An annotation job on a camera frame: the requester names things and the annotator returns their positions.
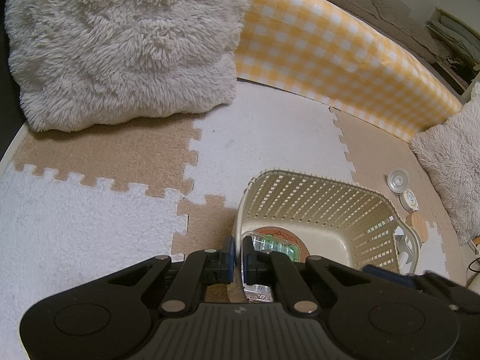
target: silver screw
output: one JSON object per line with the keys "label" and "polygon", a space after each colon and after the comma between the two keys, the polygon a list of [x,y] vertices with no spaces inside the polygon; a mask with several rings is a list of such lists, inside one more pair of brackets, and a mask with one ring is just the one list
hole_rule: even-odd
{"label": "silver screw", "polygon": [[162,309],[167,312],[179,312],[185,309],[185,303],[177,299],[167,300],[162,303]]}
{"label": "silver screw", "polygon": [[311,300],[299,300],[297,303],[293,305],[293,308],[298,312],[303,312],[306,314],[310,314],[318,309],[318,306],[315,302]]}

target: brown round coaster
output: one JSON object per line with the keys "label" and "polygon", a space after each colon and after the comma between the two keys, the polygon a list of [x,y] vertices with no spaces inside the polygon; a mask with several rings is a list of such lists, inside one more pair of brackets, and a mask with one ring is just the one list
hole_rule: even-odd
{"label": "brown round coaster", "polygon": [[264,234],[268,236],[272,236],[275,238],[284,239],[285,241],[291,242],[296,244],[300,248],[300,262],[304,263],[307,256],[310,256],[310,252],[308,251],[305,244],[302,242],[300,238],[298,238],[295,234],[287,229],[277,226],[264,226],[254,230],[255,233]]}

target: ribbed gray plate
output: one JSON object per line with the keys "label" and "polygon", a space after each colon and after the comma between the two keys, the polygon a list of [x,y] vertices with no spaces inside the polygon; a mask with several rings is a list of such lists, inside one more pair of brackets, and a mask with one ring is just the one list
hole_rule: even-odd
{"label": "ribbed gray plate", "polygon": [[187,317],[165,320],[131,360],[352,360],[318,321],[287,314],[280,303],[201,303]]}

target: checkered tablecloth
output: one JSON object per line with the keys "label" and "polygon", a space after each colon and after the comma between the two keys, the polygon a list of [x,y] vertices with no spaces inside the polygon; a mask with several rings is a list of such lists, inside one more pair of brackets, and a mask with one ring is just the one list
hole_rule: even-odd
{"label": "checkered tablecloth", "polygon": [[326,0],[253,0],[237,76],[318,100],[408,140],[460,102],[417,59]]}

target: perforated basket wall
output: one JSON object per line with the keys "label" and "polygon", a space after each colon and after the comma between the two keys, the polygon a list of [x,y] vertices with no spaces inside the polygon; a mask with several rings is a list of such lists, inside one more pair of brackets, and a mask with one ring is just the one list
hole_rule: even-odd
{"label": "perforated basket wall", "polygon": [[246,190],[242,221],[296,221],[341,232],[352,267],[367,264],[398,272],[394,231],[407,225],[390,200],[378,192],[349,183],[282,170],[254,178]]}

